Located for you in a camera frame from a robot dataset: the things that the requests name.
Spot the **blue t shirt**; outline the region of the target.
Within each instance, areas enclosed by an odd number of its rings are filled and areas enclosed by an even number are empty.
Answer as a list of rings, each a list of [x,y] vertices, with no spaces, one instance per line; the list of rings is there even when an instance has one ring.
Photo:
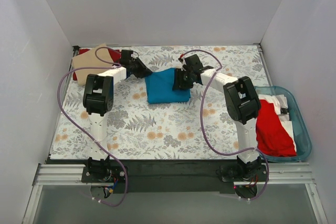
[[[149,104],[188,102],[190,90],[173,90],[174,68],[153,72],[145,77],[146,93]]]

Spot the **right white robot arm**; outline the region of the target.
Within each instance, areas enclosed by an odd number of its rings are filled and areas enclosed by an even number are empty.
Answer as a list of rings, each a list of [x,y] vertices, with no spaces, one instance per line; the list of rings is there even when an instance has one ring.
[[[258,150],[256,123],[261,103],[251,79],[247,76],[235,78],[220,72],[223,65],[215,69],[204,66],[198,55],[186,57],[180,55],[181,68],[174,70],[173,90],[186,90],[198,83],[205,86],[201,99],[200,122],[204,140],[208,147],[221,156],[236,156],[237,165],[228,172],[233,177],[248,181],[256,176],[261,168],[260,151]],[[203,106],[206,93],[213,88],[224,94],[228,115],[234,121],[238,137],[238,151],[222,153],[211,146],[205,132],[203,122]]]

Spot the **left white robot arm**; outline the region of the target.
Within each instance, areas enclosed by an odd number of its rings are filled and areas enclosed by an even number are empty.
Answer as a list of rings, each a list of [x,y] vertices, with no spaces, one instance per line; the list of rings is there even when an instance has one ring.
[[[112,177],[110,155],[107,153],[107,120],[113,107],[114,86],[131,75],[144,78],[152,74],[133,50],[122,50],[117,63],[117,67],[102,73],[89,74],[83,94],[83,106],[89,115],[89,134],[93,137],[87,174],[100,182],[107,182]]]

